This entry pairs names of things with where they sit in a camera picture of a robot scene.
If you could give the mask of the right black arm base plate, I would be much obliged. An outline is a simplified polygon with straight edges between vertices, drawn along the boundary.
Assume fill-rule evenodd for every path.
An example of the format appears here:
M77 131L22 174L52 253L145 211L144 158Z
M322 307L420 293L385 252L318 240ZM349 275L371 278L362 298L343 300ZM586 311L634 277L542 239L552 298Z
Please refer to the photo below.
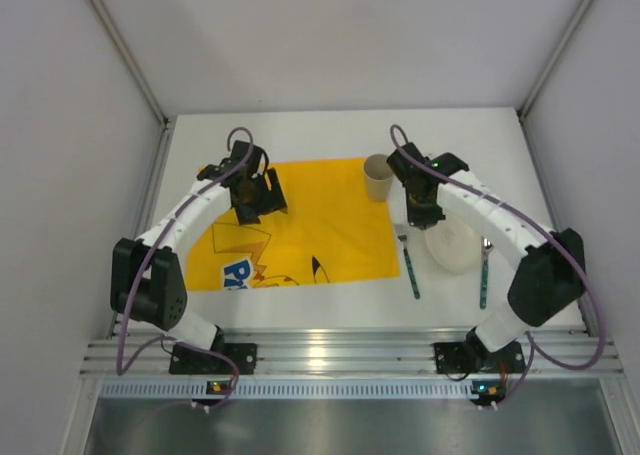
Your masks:
M525 368L521 344L513 341L496 352L472 355L464 342L437 342L433 345L436 372L443 375L519 374Z

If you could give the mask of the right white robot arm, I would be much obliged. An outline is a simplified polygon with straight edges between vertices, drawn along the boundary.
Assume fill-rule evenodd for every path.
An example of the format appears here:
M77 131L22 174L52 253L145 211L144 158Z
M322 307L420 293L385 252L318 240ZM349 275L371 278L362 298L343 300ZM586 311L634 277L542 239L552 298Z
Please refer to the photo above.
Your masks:
M443 269L462 274L479 267L487 240L514 272L505 301L468 332L470 352L501 350L584 294L584 246L575 230L525 220L451 153L429 159L408 143L386 163L404 189L409 226L421 231Z

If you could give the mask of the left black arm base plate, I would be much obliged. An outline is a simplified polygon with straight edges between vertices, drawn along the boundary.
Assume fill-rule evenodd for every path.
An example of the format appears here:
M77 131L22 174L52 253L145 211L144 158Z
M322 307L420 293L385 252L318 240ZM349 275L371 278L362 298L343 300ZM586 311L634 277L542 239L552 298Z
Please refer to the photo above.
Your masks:
M253 375L258 359L254 343L224 343L220 356L193 350L183 343L173 346L169 373L171 375Z

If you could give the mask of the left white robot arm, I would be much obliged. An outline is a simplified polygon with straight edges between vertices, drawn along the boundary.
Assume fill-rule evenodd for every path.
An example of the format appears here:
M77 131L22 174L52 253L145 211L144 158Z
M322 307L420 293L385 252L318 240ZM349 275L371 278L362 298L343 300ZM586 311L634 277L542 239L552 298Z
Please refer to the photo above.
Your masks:
M168 215L136 238L119 240L112 252L112 310L204 350L213 350L222 335L188 300L189 252L229 211L244 228L287 209L265 150L242 140L229 149L229 156L219 164L200 170L187 195Z

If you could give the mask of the beige paper cup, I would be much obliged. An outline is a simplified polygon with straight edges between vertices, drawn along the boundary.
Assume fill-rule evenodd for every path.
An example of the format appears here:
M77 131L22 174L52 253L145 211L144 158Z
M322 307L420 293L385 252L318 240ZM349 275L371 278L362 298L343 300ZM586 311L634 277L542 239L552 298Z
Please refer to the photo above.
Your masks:
M385 202L391 190L394 174L387 158L385 154L374 154L363 163L365 189L373 202Z

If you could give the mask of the yellow printed cloth placemat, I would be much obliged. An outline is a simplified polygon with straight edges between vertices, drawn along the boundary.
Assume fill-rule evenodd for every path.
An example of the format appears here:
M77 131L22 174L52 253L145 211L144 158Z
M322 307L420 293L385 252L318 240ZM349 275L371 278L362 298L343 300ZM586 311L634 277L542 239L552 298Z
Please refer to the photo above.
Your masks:
M228 210L188 255L190 291L293 287L399 274L389 209L369 199L361 158L275 166L286 211L242 225Z

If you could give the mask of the fork with green handle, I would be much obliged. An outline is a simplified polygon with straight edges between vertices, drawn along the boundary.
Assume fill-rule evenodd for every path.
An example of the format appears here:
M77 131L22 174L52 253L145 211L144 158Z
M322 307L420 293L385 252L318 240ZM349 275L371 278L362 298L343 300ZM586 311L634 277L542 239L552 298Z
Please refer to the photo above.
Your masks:
M416 281L411 256L408 250L408 235L407 235L406 226L403 224L395 224L394 231L402 247L404 262L407 269L409 281L411 284L413 296L416 300L419 300L421 298L421 294L420 294L418 283Z

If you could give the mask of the cream round plate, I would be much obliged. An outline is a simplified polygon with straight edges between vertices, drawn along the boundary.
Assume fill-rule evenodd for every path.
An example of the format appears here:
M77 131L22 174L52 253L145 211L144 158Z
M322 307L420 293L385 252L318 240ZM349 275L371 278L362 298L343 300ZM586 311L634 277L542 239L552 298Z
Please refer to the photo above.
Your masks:
M424 239L434 260L448 272L464 274L480 264L480 236L470 228L441 223L426 230Z

